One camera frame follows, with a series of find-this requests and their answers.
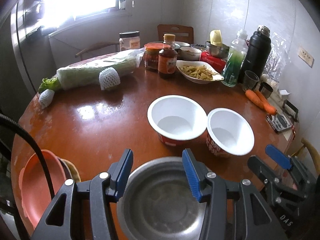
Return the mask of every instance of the wall outlet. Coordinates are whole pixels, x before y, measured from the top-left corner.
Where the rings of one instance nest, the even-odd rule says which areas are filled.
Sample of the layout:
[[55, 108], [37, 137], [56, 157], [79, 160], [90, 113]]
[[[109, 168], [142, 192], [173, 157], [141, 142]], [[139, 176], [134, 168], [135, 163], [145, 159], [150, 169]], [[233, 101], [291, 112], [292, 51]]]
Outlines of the wall outlet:
[[304, 48], [299, 48], [298, 55], [305, 63], [312, 67], [314, 58]]

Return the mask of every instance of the orange carrot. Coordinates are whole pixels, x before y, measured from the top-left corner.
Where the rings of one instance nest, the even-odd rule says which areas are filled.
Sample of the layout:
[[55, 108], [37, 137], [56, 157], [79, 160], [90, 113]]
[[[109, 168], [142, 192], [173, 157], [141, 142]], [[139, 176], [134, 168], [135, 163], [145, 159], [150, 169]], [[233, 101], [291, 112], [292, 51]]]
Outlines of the orange carrot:
[[256, 90], [255, 93], [263, 103], [268, 103], [268, 100], [264, 97], [264, 95], [262, 95], [262, 93], [259, 90]]
[[277, 114], [277, 109], [270, 105], [269, 103], [263, 103], [263, 106], [264, 106], [264, 110], [268, 113], [268, 114], [271, 114], [271, 115], [276, 115]]
[[261, 109], [264, 109], [263, 102], [259, 99], [259, 97], [252, 90], [247, 90], [245, 92], [245, 95], [256, 106], [260, 107]]

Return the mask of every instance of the red jar lid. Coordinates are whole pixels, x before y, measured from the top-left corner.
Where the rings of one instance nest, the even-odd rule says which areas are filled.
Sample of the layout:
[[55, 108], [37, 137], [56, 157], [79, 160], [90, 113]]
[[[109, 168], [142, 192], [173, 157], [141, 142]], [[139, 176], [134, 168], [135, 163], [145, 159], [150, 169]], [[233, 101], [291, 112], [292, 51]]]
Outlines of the red jar lid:
[[169, 48], [170, 47], [170, 45], [164, 44], [164, 43], [160, 43], [160, 42], [150, 42], [150, 43], [147, 43], [144, 46], [148, 50], [161, 50], [163, 48]]

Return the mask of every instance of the white bowl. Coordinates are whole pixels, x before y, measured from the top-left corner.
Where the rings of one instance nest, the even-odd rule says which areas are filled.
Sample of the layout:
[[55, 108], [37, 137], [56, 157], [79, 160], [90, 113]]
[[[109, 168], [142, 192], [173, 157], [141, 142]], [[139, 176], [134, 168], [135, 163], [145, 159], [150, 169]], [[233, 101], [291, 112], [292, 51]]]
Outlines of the white bowl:
[[199, 61], [202, 51], [192, 47], [181, 47], [180, 55], [186, 61]]
[[207, 129], [211, 139], [222, 150], [233, 155], [246, 155], [254, 145], [249, 123], [237, 112], [216, 108], [208, 114]]
[[180, 45], [180, 47], [190, 47], [190, 44], [186, 42], [175, 41], [174, 43]]
[[159, 139], [172, 146], [199, 137], [207, 124], [207, 114], [197, 102], [177, 95], [153, 101], [147, 116]]
[[[184, 75], [184, 77], [191, 82], [197, 83], [197, 84], [208, 84], [214, 81], [221, 81], [223, 80], [223, 76], [221, 76], [213, 67], [211, 67], [208, 63], [203, 62], [203, 61], [183, 61], [183, 60], [177, 60], [177, 69]], [[185, 73], [182, 72], [181, 68], [183, 66], [195, 66], [195, 67], [201, 67], [205, 66], [208, 70], [210, 70], [213, 73], [217, 73], [217, 75], [212, 75], [212, 80], [202, 80], [199, 78], [194, 78], [186, 75]]]

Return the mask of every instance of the brown sauce bottle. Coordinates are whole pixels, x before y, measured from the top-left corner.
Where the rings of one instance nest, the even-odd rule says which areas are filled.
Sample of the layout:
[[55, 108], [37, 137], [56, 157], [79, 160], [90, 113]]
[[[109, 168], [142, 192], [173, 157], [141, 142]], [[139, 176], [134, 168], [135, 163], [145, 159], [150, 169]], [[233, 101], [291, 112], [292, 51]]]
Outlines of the brown sauce bottle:
[[178, 53], [174, 50], [175, 38], [176, 35], [174, 34], [164, 35], [163, 43], [169, 45], [170, 47], [163, 48], [159, 51], [158, 72], [161, 78], [170, 78], [174, 76], [178, 55]]

